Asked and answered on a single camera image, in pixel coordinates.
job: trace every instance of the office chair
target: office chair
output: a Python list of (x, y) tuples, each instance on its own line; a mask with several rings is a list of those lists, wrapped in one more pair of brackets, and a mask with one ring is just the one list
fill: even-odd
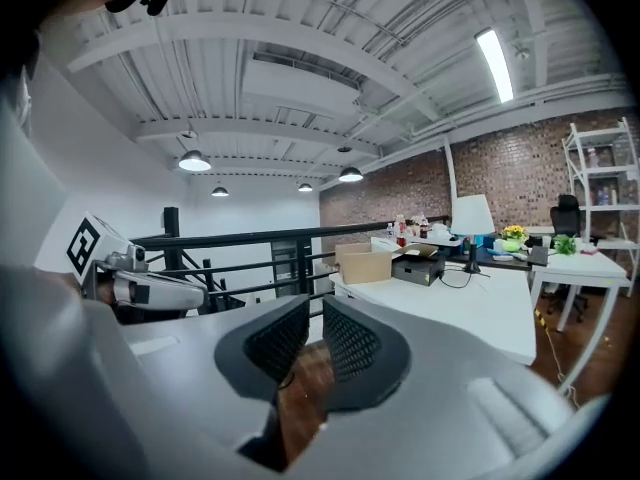
[[(578, 199), (571, 194), (561, 194), (558, 196), (558, 206), (551, 208), (551, 223), (556, 235), (566, 235), (570, 237), (580, 236), (580, 227), (582, 224), (582, 214), (580, 213), (580, 204)], [(552, 314), (555, 310), (562, 311), (564, 302), (569, 295), (569, 287), (564, 285), (556, 290), (549, 301), (547, 314)], [(576, 295), (573, 301), (573, 308), (577, 311), (577, 321), (584, 320), (584, 314), (587, 311), (588, 300), (582, 295)]]

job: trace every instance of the yellow flowers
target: yellow flowers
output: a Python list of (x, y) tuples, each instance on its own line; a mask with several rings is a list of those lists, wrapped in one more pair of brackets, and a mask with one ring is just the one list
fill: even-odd
[(504, 230), (505, 232), (524, 233), (524, 228), (522, 226), (507, 226)]
[(507, 226), (502, 230), (502, 236), (506, 239), (525, 240), (527, 231), (522, 226)]

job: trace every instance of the white ceiling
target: white ceiling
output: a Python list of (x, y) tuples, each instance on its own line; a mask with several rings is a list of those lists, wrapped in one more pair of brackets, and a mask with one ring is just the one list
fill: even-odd
[[(98, 73), (140, 123), (131, 140), (150, 154), (170, 161), (197, 147), (213, 175), (328, 181), (342, 166), (414, 147), (426, 137), (416, 130), (504, 112), (474, 40), (487, 27), (505, 47), (514, 109), (624, 88), (573, 0), (170, 0), (155, 20), (136, 4), (83, 17), (83, 46), (67, 68)], [(357, 84), (360, 112), (325, 117), (245, 98), (243, 67), (256, 53)], [(176, 138), (190, 126), (197, 139)], [(337, 152), (345, 142), (353, 150)]]

